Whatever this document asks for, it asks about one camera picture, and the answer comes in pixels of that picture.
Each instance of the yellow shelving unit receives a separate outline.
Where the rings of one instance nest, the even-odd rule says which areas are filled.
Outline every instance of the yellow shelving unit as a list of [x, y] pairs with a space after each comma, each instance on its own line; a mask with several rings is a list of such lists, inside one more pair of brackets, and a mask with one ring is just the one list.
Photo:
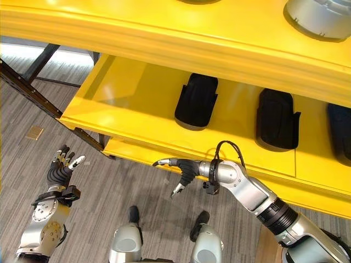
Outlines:
[[[197, 132], [180, 127], [174, 110], [190, 74], [104, 55], [60, 121], [197, 158], [212, 158], [218, 142], [232, 140], [240, 145], [250, 169], [272, 176], [295, 175], [293, 151], [271, 152], [254, 141], [262, 88], [220, 79], [209, 126]], [[237, 159], [232, 150], [221, 155]]]
[[[300, 145], [296, 151], [271, 152], [254, 140], [260, 87], [219, 79], [208, 127], [195, 132], [179, 126], [174, 110], [190, 74], [103, 55], [60, 121], [112, 136], [106, 155], [146, 164], [166, 157], [211, 159], [219, 141], [232, 140], [249, 174], [287, 202], [351, 218], [351, 168], [334, 159], [327, 130], [320, 129], [327, 127], [321, 117], [325, 102], [295, 96], [295, 110], [302, 111]], [[229, 147], [221, 156], [237, 160]]]
[[[351, 38], [331, 43], [299, 33], [283, 16], [285, 3], [2, 0], [0, 34], [111, 54], [60, 119], [112, 136], [105, 154], [147, 164], [211, 159], [219, 141], [232, 140], [250, 174], [284, 200], [351, 218], [351, 171], [332, 155], [324, 113], [325, 102], [351, 107]], [[220, 79], [210, 124], [197, 132], [173, 119], [191, 72]], [[256, 145], [263, 87], [294, 94], [302, 111], [296, 151]], [[237, 158], [227, 148], [221, 154]]]
[[285, 3], [2, 0], [0, 31], [351, 107], [351, 38], [299, 33]]

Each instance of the robotic arm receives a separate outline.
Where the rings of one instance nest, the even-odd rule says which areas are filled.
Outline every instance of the robotic arm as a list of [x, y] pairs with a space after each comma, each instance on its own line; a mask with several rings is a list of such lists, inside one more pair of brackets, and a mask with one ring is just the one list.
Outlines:
[[80, 198], [80, 191], [69, 183], [72, 172], [85, 160], [85, 156], [79, 156], [71, 161], [74, 152], [66, 158], [69, 150], [64, 145], [51, 162], [47, 175], [48, 190], [32, 203], [32, 220], [22, 235], [15, 262], [48, 262], [67, 235], [65, 221], [72, 202]]
[[[219, 159], [219, 148], [224, 142], [236, 149], [241, 164]], [[303, 214], [290, 208], [263, 183], [247, 175], [241, 152], [232, 142], [220, 142], [211, 162], [166, 158], [155, 162], [154, 166], [164, 164], [178, 166], [182, 170], [182, 178], [173, 190], [172, 197], [180, 193], [195, 175], [209, 178], [209, 182], [203, 185], [209, 194], [218, 193], [219, 186], [227, 188], [284, 247], [283, 263], [350, 262], [350, 250], [346, 244], [337, 243], [337, 240], [333, 240], [333, 235], [319, 229]]]

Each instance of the small tan object on floor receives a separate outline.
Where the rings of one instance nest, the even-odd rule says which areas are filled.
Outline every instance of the small tan object on floor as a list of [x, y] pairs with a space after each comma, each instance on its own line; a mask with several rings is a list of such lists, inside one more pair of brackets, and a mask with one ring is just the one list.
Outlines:
[[255, 263], [281, 263], [282, 247], [265, 226], [261, 227]]
[[38, 126], [32, 126], [27, 132], [26, 138], [37, 141], [39, 139], [39, 136], [42, 134], [43, 130], [43, 128], [40, 128]]

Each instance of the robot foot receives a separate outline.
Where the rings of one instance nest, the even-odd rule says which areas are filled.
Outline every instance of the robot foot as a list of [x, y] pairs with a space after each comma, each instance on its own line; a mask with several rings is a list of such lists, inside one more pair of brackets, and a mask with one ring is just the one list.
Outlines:
[[139, 217], [138, 207], [136, 205], [129, 207], [129, 209], [128, 209], [129, 223], [139, 224], [139, 219], [140, 219], [140, 217]]
[[195, 221], [195, 225], [190, 232], [190, 240], [195, 242], [199, 236], [201, 224], [207, 224], [210, 220], [210, 214], [207, 211], [202, 211]]

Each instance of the black joint ring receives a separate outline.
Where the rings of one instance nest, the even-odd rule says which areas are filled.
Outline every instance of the black joint ring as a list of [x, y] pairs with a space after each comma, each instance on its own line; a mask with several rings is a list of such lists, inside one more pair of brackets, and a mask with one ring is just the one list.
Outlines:
[[213, 159], [210, 163], [210, 170], [208, 171], [208, 179], [211, 184], [214, 184], [217, 180], [217, 167], [221, 162], [221, 159]]

